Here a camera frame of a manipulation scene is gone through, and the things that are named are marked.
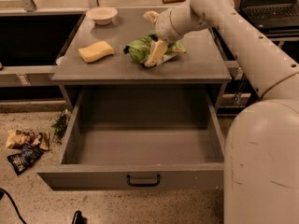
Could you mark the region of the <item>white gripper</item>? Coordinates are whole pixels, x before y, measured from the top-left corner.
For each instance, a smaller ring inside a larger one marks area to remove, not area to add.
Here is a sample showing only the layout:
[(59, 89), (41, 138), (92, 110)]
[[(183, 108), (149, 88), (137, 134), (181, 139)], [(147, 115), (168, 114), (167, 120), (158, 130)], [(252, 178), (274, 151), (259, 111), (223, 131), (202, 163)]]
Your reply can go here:
[(181, 39), (181, 35), (175, 30), (171, 21), (172, 9), (169, 8), (159, 14), (156, 11), (150, 10), (143, 14), (143, 17), (155, 24), (156, 35), (160, 38), (157, 41), (152, 41), (150, 45), (150, 53), (145, 61), (146, 67), (155, 66), (164, 56), (167, 51), (168, 44), (175, 43)]

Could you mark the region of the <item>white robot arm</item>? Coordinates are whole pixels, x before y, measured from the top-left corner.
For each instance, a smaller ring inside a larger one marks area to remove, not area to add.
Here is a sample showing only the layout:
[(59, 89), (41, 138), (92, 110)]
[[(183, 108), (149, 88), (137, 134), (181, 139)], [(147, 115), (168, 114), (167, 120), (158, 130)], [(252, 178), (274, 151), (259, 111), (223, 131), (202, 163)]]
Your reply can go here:
[(233, 0), (187, 0), (153, 23), (167, 43), (216, 28), (260, 99), (227, 134), (224, 224), (299, 224), (298, 63), (243, 19)]

